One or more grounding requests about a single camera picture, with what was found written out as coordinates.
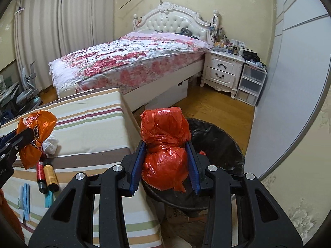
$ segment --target silver screw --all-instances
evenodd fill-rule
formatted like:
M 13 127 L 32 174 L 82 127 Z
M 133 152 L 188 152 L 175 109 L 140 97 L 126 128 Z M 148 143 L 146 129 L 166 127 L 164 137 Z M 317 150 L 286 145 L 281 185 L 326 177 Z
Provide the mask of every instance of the silver screw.
M 123 170 L 123 167 L 121 165 L 115 165 L 113 167 L 113 171 L 115 172 L 120 172 L 121 170 Z
M 254 180 L 255 175 L 252 174 L 252 173 L 246 173 L 246 178 L 247 178 L 248 180 Z
M 208 166 L 208 170 L 211 171 L 211 172 L 215 172 L 215 171 L 217 171 L 217 166 L 215 166 L 215 165 L 209 165 Z
M 77 173 L 76 174 L 76 179 L 77 180 L 82 180 L 82 179 L 84 179 L 84 177 L 85 177 L 85 174 L 84 173 Z

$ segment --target striped tablecloth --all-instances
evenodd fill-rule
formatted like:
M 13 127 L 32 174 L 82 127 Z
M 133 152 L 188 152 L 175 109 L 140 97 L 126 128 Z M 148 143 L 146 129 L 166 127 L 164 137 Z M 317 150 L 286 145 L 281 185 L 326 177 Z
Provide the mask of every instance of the striped tablecloth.
M 119 164 L 126 154 L 135 151 L 139 141 L 139 127 L 117 88 L 94 89 L 43 105 L 35 110 L 47 110 L 58 119 L 54 136 L 59 147 L 52 164 L 63 189 L 78 172 L 96 175 Z M 0 128 L 6 135 L 17 128 L 19 119 Z M 36 170 L 17 167 L 3 187 L 5 197 L 18 215 L 19 186 L 31 186 L 31 221 L 22 224 L 28 243 L 34 229 L 46 213 L 45 196 L 38 190 Z M 146 202 L 140 185 L 135 196 L 122 198 L 125 225 L 130 247 L 162 247 L 161 230 L 156 215 Z M 93 217 L 94 244 L 99 244 L 99 197 L 95 198 Z

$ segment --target orange plastic bag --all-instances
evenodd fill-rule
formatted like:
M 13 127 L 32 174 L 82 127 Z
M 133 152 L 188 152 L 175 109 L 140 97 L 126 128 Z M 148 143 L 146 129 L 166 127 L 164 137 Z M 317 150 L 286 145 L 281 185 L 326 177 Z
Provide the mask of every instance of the orange plastic bag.
M 159 190 L 186 192 L 188 176 L 184 147 L 191 139 L 187 120 L 179 107 L 147 110 L 141 115 L 141 136 L 147 144 L 143 180 Z
M 34 140 L 19 152 L 19 157 L 24 168 L 27 170 L 36 165 L 42 154 L 42 142 L 46 140 L 56 125 L 57 118 L 51 112 L 39 111 L 30 114 L 25 124 L 23 118 L 19 120 L 16 133 L 24 131 L 26 128 L 34 130 Z

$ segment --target bed frame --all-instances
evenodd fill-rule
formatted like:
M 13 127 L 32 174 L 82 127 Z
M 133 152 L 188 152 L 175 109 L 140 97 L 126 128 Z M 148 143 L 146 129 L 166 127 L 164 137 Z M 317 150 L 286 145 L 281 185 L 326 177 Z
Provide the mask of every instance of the bed frame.
M 214 10 L 212 19 L 216 21 L 217 25 L 219 22 L 218 15 L 218 11 Z M 155 30 L 180 33 L 182 28 L 188 28 L 192 31 L 193 36 L 196 36 L 200 40 L 206 41 L 210 45 L 213 45 L 209 30 L 210 26 L 211 23 L 203 21 L 199 13 L 169 2 L 164 2 L 152 11 L 148 12 L 141 18 L 141 21 L 139 21 L 137 15 L 134 15 L 133 19 L 134 32 Z M 134 111 L 171 87 L 183 82 L 196 73 L 201 72 L 203 70 L 203 66 L 203 60 L 193 62 L 184 68 L 125 94 L 124 98 L 127 101 L 131 111 Z M 63 87 L 60 91 L 61 98 L 75 94 L 76 89 L 70 86 L 71 85 Z

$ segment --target tufted white headboard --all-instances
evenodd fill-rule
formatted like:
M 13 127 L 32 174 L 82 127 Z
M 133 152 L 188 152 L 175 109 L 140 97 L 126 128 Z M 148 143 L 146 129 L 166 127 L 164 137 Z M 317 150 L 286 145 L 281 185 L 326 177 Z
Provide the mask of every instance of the tufted white headboard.
M 218 19 L 218 11 L 214 10 L 214 16 Z M 210 22 L 203 21 L 199 13 L 185 7 L 164 2 L 142 17 L 138 22 L 138 16 L 133 16 L 133 31 L 155 30 L 169 33 L 180 33 L 182 28 L 189 29 L 193 36 L 200 40 L 210 42 Z

